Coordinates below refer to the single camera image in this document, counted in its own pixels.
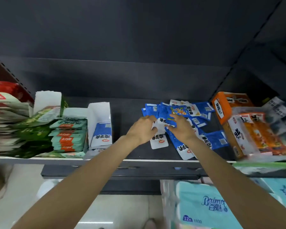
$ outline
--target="barcode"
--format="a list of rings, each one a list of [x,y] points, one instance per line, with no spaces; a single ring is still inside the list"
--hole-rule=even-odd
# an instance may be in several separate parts
[[[200,123],[197,118],[194,118],[193,121],[194,121],[194,123],[197,124],[197,125]]]
[[[219,139],[219,141],[222,145],[228,144],[228,142],[225,139]]]

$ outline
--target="pile of blue packets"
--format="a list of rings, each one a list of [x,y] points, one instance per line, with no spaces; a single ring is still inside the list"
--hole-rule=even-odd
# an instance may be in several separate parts
[[[143,116],[153,115],[156,117],[157,121],[153,123],[153,127],[157,127],[157,135],[162,134],[165,136],[165,133],[167,133],[183,160],[193,158],[195,155],[168,129],[169,125],[176,127],[176,122],[170,117],[170,114],[184,116],[191,124],[198,138],[204,141],[210,149],[214,150],[229,144],[222,130],[205,133],[201,129],[211,120],[211,112],[214,112],[214,108],[208,102],[189,103],[188,101],[178,100],[170,100],[170,104],[163,102],[160,104],[145,104],[145,108],[142,108]]]

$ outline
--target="person's right hand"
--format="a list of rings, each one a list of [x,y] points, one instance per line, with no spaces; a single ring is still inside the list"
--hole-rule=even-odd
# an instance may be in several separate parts
[[[188,122],[183,116],[177,114],[170,114],[177,123],[177,127],[169,126],[168,129],[175,135],[175,137],[184,144],[188,141],[196,139],[197,136],[192,129],[190,122]]]

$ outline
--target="floor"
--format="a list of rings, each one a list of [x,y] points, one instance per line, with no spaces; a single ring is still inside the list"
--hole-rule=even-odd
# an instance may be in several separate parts
[[[53,186],[40,176],[42,167],[14,165],[7,191],[0,199],[0,229],[10,229]],[[141,229],[148,218],[160,219],[162,215],[161,196],[99,195],[76,229]]]

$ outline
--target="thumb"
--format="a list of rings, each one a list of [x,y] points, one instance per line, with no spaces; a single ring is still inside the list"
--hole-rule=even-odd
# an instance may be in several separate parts
[[[157,131],[158,131],[157,127],[152,128],[153,135],[155,135]]]
[[[176,131],[175,127],[172,127],[171,125],[168,126],[168,130],[170,130],[172,133],[174,133],[174,131]]]

